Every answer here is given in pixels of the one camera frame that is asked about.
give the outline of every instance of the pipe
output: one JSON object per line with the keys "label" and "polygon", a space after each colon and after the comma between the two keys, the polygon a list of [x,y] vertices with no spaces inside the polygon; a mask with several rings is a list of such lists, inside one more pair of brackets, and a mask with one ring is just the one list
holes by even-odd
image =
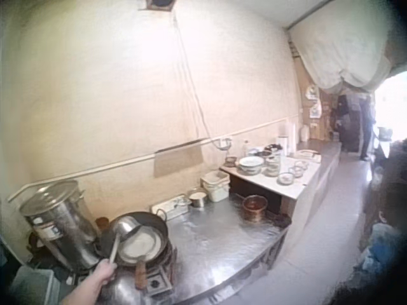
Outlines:
{"label": "pipe", "polygon": [[40,180],[40,181],[37,181],[37,182],[28,183],[28,184],[23,185],[17,192],[15,192],[15,193],[11,194],[10,196],[8,196],[7,202],[11,203],[18,195],[20,195],[22,192],[24,192],[26,189],[29,189],[30,187],[43,186],[45,184],[50,184],[50,183],[58,182],[58,181],[61,181],[61,180],[75,179],[75,178],[91,175],[91,174],[94,174],[94,173],[105,172],[106,170],[112,170],[112,169],[118,168],[118,167],[123,167],[123,166],[131,165],[131,164],[140,163],[140,162],[143,162],[143,161],[154,159],[155,156],[157,156],[157,155],[162,155],[162,154],[166,154],[166,153],[174,152],[174,151],[180,151],[180,150],[185,149],[185,148],[191,148],[191,147],[195,147],[195,146],[207,145],[207,144],[212,143],[213,141],[223,139],[225,137],[233,137],[233,136],[236,136],[236,135],[240,135],[242,133],[251,132],[253,130],[257,130],[257,129],[260,129],[260,128],[263,128],[263,127],[267,127],[267,126],[272,125],[272,124],[276,124],[276,123],[280,123],[282,121],[286,121],[286,120],[289,120],[289,119],[292,119],[292,118],[296,118],[298,116],[299,116],[299,114],[294,114],[294,115],[288,116],[286,118],[276,119],[274,121],[270,121],[270,122],[267,122],[267,123],[256,125],[254,127],[248,127],[248,128],[245,128],[245,129],[241,129],[241,130],[238,130],[237,132],[232,132],[232,133],[229,133],[227,135],[222,135],[222,136],[219,136],[219,137],[216,137],[216,138],[213,138],[213,139],[204,139],[204,140],[201,140],[201,141],[195,140],[195,141],[192,141],[192,142],[188,142],[188,143],[185,143],[185,144],[174,146],[173,148],[170,148],[170,149],[163,149],[161,151],[157,151],[154,154],[146,154],[144,156],[128,159],[128,160],[125,160],[125,161],[114,162],[114,163],[111,163],[111,164],[108,164],[108,165],[102,165],[102,166],[90,168],[88,170],[83,170],[83,171],[76,172],[76,173],[69,173],[67,175],[61,175],[61,176],[46,179],[46,180]]}

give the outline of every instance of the ceiling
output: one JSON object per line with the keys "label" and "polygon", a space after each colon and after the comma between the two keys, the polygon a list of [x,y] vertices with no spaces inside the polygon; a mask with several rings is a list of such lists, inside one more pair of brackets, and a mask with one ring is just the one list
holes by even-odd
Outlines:
{"label": "ceiling", "polygon": [[327,0],[233,0],[281,27],[289,27]]}

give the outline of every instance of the floor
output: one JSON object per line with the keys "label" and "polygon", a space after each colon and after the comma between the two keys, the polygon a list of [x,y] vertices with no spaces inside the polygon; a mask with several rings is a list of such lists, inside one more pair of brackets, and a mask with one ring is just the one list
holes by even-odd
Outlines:
{"label": "floor", "polygon": [[341,154],[328,193],[300,242],[265,277],[221,305],[318,305],[352,272],[360,252],[369,163]]}

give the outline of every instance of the white bucket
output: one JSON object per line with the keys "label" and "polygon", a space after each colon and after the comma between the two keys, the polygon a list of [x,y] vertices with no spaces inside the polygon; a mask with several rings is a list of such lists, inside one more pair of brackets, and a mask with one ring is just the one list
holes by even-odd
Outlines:
{"label": "white bucket", "polygon": [[215,170],[204,175],[201,181],[212,202],[218,202],[229,197],[230,176],[228,173]]}

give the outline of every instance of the electrical cord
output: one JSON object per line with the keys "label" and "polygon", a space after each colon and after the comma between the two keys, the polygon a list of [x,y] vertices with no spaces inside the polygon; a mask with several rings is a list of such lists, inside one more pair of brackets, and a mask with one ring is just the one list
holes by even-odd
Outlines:
{"label": "electrical cord", "polygon": [[219,147],[219,146],[216,145],[215,141],[213,140],[213,138],[210,135],[210,131],[209,131],[208,125],[207,125],[206,120],[205,120],[204,111],[202,110],[202,105],[201,105],[199,96],[197,94],[197,89],[195,87],[195,83],[194,83],[193,78],[192,78],[192,73],[191,73],[190,65],[188,63],[188,58],[187,58],[187,55],[186,55],[184,41],[183,41],[183,38],[182,38],[182,35],[181,35],[181,31],[179,29],[178,20],[177,20],[177,16],[175,14],[175,11],[174,11],[173,21],[174,21],[174,26],[175,26],[176,32],[177,32],[178,41],[179,41],[179,44],[180,44],[180,47],[181,47],[181,56],[183,57],[182,61],[183,61],[184,65],[185,65],[185,73],[187,75],[188,81],[189,81],[191,89],[192,89],[193,99],[195,100],[195,103],[198,106],[198,113],[199,113],[200,118],[202,120],[202,124],[203,124],[203,127],[205,128],[206,134],[207,134],[210,142],[213,144],[213,146],[216,147],[216,149],[219,149],[220,151],[229,151],[229,149],[231,147],[231,143],[229,143],[228,146],[226,146],[226,147]]}

